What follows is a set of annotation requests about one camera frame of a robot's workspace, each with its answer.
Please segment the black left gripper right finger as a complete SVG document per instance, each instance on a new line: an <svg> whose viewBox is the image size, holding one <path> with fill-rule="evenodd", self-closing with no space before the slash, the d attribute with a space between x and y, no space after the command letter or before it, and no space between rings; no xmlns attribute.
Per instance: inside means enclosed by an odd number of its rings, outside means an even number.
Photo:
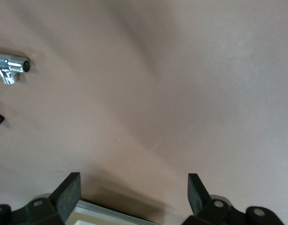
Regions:
<svg viewBox="0 0 288 225"><path fill-rule="evenodd" d="M196 173L188 174L187 195L193 215L183 225L285 225L267 208L250 206L243 213L225 200L212 198Z"/></svg>

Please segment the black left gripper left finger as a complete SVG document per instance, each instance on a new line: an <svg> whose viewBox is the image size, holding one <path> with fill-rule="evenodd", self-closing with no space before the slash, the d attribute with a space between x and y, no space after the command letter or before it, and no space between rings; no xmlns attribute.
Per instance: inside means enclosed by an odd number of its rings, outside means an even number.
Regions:
<svg viewBox="0 0 288 225"><path fill-rule="evenodd" d="M48 197L35 198L15 211L0 204L0 225L65 225L80 198L81 176L72 172Z"/></svg>

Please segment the cream plastic drawer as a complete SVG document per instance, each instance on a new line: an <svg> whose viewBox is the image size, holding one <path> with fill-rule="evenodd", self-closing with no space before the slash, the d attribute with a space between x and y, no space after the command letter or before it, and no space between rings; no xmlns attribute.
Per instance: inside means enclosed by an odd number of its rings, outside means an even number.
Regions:
<svg viewBox="0 0 288 225"><path fill-rule="evenodd" d="M79 201L65 225L159 225L92 203Z"/></svg>

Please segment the table cover sheet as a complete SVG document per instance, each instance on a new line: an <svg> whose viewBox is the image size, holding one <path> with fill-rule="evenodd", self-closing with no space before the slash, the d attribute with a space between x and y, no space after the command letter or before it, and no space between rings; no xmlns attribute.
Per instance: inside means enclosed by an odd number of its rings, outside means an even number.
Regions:
<svg viewBox="0 0 288 225"><path fill-rule="evenodd" d="M0 0L0 204L71 172L82 198L163 225L189 173L288 225L288 0Z"/></svg>

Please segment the chrome pipe fitting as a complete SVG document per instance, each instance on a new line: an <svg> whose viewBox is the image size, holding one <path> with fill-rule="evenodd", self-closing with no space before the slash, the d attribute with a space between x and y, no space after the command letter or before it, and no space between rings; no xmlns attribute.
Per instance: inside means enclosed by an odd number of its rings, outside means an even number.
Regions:
<svg viewBox="0 0 288 225"><path fill-rule="evenodd" d="M30 70L31 62L28 58L0 52L0 79L6 85L20 81L20 74Z"/></svg>

